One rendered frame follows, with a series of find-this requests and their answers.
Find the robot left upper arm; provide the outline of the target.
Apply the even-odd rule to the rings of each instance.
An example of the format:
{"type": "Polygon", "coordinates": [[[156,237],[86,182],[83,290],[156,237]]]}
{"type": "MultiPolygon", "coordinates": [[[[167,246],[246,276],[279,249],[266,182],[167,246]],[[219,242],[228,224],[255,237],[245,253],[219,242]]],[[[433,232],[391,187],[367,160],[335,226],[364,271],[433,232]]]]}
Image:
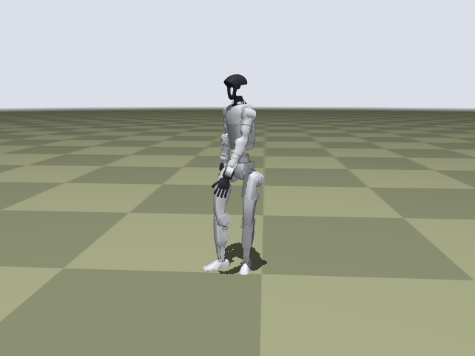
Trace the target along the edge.
{"type": "MultiPolygon", "coordinates": [[[[241,127],[240,127],[240,133],[241,133],[240,138],[245,140],[246,146],[249,141],[249,136],[252,129],[252,123],[254,122],[255,117],[256,117],[255,110],[248,107],[243,107],[243,110],[241,112],[242,122],[241,122],[241,127]]],[[[237,138],[237,139],[240,139],[240,138],[237,138]]],[[[237,139],[234,141],[234,146],[236,144],[237,139]]]]}

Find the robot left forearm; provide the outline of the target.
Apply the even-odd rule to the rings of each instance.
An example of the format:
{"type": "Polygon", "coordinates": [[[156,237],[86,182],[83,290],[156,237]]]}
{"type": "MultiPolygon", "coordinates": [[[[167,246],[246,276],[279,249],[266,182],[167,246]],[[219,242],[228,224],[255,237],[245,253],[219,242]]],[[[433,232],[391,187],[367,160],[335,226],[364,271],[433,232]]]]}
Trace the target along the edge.
{"type": "Polygon", "coordinates": [[[237,139],[235,144],[235,149],[232,150],[232,155],[230,157],[230,161],[228,162],[228,166],[225,172],[225,175],[228,177],[232,176],[233,171],[236,169],[237,162],[240,161],[240,158],[243,156],[245,151],[246,142],[244,139],[240,138],[237,139]]]}

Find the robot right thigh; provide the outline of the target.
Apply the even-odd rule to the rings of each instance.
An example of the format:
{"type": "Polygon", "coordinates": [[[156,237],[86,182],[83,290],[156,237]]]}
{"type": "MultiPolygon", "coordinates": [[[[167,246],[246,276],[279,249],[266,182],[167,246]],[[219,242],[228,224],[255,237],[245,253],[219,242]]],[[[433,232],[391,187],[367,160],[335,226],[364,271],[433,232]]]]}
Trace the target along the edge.
{"type": "MultiPolygon", "coordinates": [[[[226,167],[227,168],[227,167],[226,167]]],[[[217,181],[220,180],[220,178],[223,178],[223,172],[225,171],[226,168],[223,168],[220,172],[220,175],[217,179],[217,181]]],[[[234,176],[232,177],[232,179],[229,180],[229,183],[230,182],[236,182],[238,180],[238,178],[235,178],[234,176]]],[[[217,184],[218,185],[218,184],[217,184]]],[[[214,190],[217,188],[217,185],[215,186],[214,190]]],[[[230,184],[231,185],[231,184],[230,184]]],[[[226,204],[228,202],[228,199],[229,199],[229,195],[231,193],[231,186],[229,186],[229,189],[228,189],[228,192],[227,192],[227,195],[226,195],[226,198],[224,198],[224,195],[225,195],[225,192],[226,190],[224,191],[223,193],[223,197],[220,198],[220,195],[222,193],[222,190],[221,189],[221,192],[220,192],[220,195],[219,197],[217,197],[217,193],[219,191],[219,189],[217,190],[217,193],[214,195],[213,197],[213,209],[214,209],[214,216],[216,217],[216,220],[217,220],[217,223],[221,226],[226,226],[228,225],[230,222],[231,222],[231,216],[229,215],[229,213],[225,212],[225,207],[226,207],[226,204]]]]}

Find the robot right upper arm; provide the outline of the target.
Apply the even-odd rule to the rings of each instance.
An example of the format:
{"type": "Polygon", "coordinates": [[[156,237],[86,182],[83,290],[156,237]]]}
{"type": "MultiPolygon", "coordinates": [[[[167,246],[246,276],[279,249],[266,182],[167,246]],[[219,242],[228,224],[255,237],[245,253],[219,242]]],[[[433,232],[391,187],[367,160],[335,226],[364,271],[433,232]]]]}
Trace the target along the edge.
{"type": "Polygon", "coordinates": [[[224,121],[223,127],[224,127],[226,132],[224,134],[222,134],[221,137],[220,137],[221,142],[225,145],[229,144],[229,136],[228,136],[227,127],[226,127],[226,108],[227,107],[223,108],[223,121],[224,121]]]}

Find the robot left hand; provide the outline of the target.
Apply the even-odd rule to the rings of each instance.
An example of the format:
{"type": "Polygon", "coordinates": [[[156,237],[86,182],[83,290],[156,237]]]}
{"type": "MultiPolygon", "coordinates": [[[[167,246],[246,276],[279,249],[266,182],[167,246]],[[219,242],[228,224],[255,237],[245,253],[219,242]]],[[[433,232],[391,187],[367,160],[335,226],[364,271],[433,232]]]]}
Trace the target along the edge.
{"type": "Polygon", "coordinates": [[[214,195],[215,195],[215,194],[217,193],[217,190],[219,189],[219,191],[218,191],[218,193],[217,193],[217,197],[219,197],[220,192],[221,192],[221,189],[223,189],[223,190],[222,190],[222,193],[221,193],[221,195],[220,195],[220,198],[223,197],[223,193],[224,193],[225,190],[226,190],[226,192],[225,192],[224,198],[226,198],[226,195],[227,195],[227,192],[228,192],[228,189],[229,189],[229,186],[230,186],[229,180],[232,179],[232,177],[233,177],[235,171],[233,171],[231,177],[226,176],[226,175],[225,175],[225,172],[226,172],[226,169],[225,169],[225,171],[223,172],[223,178],[220,178],[219,181],[217,181],[214,185],[212,185],[212,188],[213,188],[213,187],[215,187],[215,186],[218,184],[218,185],[217,185],[217,188],[216,188],[215,191],[214,191],[214,195]]]}

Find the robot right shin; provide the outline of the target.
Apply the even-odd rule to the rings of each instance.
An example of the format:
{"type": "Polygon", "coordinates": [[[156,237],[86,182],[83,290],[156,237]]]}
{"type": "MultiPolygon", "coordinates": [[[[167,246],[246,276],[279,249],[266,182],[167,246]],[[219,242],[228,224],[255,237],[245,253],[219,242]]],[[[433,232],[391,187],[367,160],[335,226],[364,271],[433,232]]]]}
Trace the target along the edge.
{"type": "Polygon", "coordinates": [[[216,253],[217,253],[218,262],[224,262],[225,248],[226,248],[228,236],[229,236],[229,227],[219,225],[217,223],[216,217],[214,217],[214,241],[216,245],[216,253]],[[218,259],[218,255],[219,255],[219,259],[218,259]]]}

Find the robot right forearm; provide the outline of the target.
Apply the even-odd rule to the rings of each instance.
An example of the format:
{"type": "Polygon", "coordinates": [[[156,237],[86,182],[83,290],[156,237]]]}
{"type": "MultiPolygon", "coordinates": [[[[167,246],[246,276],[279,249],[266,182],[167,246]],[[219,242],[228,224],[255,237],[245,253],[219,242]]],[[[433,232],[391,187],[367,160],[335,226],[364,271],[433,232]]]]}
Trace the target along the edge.
{"type": "Polygon", "coordinates": [[[228,145],[225,145],[221,142],[221,148],[222,149],[221,149],[221,155],[220,155],[220,163],[222,162],[224,164],[224,168],[226,168],[228,166],[229,155],[230,155],[230,150],[231,150],[230,143],[228,145]]]}

